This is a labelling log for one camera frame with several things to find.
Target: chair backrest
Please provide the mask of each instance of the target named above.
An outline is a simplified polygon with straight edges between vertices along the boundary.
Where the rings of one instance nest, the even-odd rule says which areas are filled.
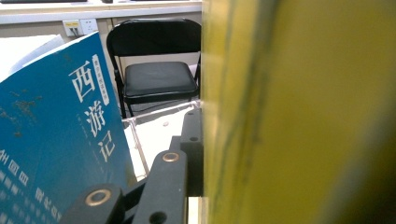
[[[201,51],[201,25],[186,19],[130,20],[108,34],[110,57]]]

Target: yellow object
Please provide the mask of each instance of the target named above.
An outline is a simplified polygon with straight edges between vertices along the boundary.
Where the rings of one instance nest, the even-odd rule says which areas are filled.
[[[396,4],[204,0],[203,13],[208,222],[374,213],[396,179]]]

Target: chair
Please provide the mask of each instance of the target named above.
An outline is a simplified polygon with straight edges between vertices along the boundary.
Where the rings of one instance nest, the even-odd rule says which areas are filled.
[[[130,20],[115,26],[107,36],[107,51],[114,67],[122,117],[125,106],[191,99],[199,95],[201,76],[201,25],[185,19]],[[197,52],[195,76],[183,62],[135,63],[120,72],[120,58]]]

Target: screw hole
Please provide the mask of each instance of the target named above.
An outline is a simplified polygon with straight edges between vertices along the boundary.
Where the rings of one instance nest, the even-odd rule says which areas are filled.
[[[166,221],[166,214],[164,212],[156,212],[149,217],[151,224],[163,224]]]

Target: wall socket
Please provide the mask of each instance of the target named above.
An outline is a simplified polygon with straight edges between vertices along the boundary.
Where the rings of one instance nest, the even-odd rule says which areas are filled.
[[[96,19],[63,21],[67,36],[82,36],[98,31]]]

